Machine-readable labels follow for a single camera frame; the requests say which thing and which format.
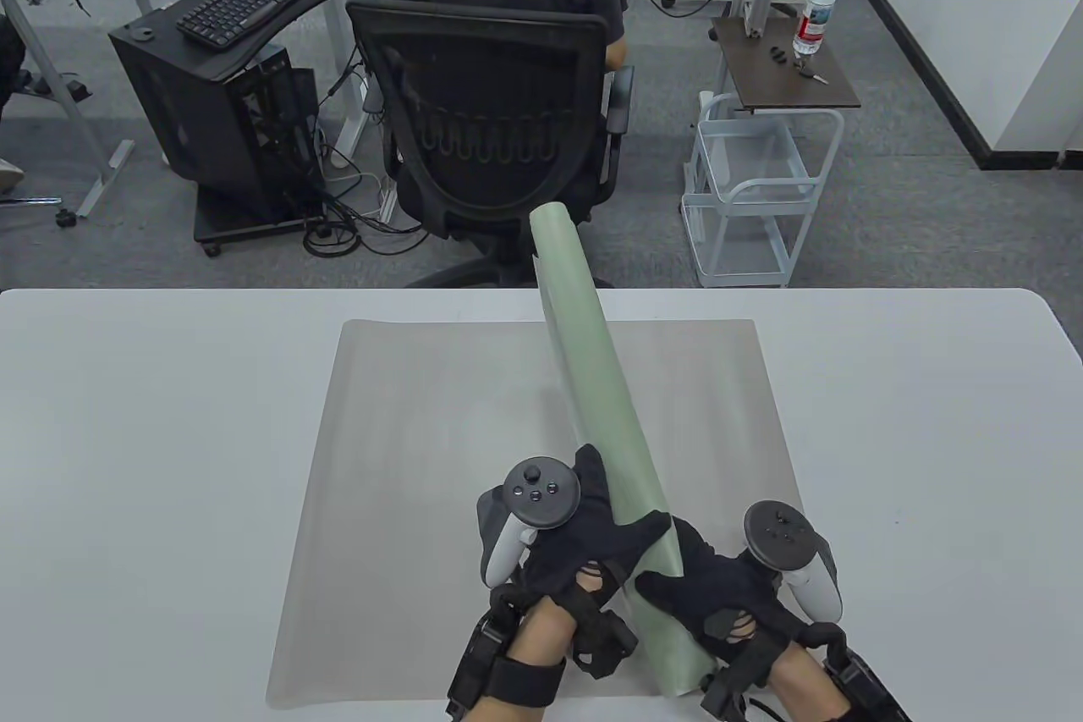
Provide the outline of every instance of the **gray mat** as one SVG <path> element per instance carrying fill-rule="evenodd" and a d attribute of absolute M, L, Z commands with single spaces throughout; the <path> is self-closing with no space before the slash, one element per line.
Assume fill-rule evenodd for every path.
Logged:
<path fill-rule="evenodd" d="M 751 320 L 610 328 L 671 510 L 733 555 L 752 502 L 800 504 Z M 444 697 L 487 607 L 474 503 L 527 456 L 572 462 L 560 386 L 542 323 L 345 324 L 275 645 L 272 707 Z M 642 652 L 603 681 L 570 666 L 561 686 L 564 696 L 656 693 Z"/>

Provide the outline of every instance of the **black baseboard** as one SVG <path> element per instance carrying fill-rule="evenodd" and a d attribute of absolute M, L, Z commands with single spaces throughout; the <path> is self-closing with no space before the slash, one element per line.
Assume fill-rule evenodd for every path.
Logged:
<path fill-rule="evenodd" d="M 1053 169 L 1056 166 L 1057 158 L 1060 157 L 1057 153 L 1006 153 L 992 149 L 891 3 L 887 0 L 869 0 L 869 2 L 917 71 L 922 82 L 928 88 L 929 94 L 943 110 L 948 123 L 951 123 L 963 146 L 966 146 L 974 157 L 978 169 Z"/>

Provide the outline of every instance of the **mesh chair back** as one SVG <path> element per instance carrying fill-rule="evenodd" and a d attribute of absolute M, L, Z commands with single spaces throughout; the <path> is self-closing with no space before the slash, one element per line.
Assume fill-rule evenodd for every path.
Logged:
<path fill-rule="evenodd" d="M 599 127 L 602 18 L 381 0 L 348 11 L 429 231 L 525 223 L 578 175 Z"/>

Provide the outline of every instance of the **bottle label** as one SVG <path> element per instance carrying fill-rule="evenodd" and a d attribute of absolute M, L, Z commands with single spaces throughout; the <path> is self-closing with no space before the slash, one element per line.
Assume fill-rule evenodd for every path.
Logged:
<path fill-rule="evenodd" d="M 797 28 L 797 38 L 805 41 L 820 41 L 823 38 L 823 29 L 831 18 L 831 5 L 813 5 L 809 2 L 801 14 L 801 25 Z"/>

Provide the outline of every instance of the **green rolled mat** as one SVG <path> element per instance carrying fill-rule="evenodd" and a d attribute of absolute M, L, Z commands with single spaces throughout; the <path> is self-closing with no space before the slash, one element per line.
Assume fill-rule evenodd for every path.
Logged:
<path fill-rule="evenodd" d="M 579 234 L 563 204 L 546 204 L 531 214 L 537 247 L 538 289 L 553 352 L 570 399 L 580 443 L 598 448 L 605 463 L 613 517 L 626 525 L 653 510 L 669 512 L 647 438 L 605 324 Z M 636 569 L 667 576 L 683 573 L 676 529 L 651 548 Z M 632 621 L 662 693 L 694 691 L 715 660 L 686 629 L 625 586 Z"/>

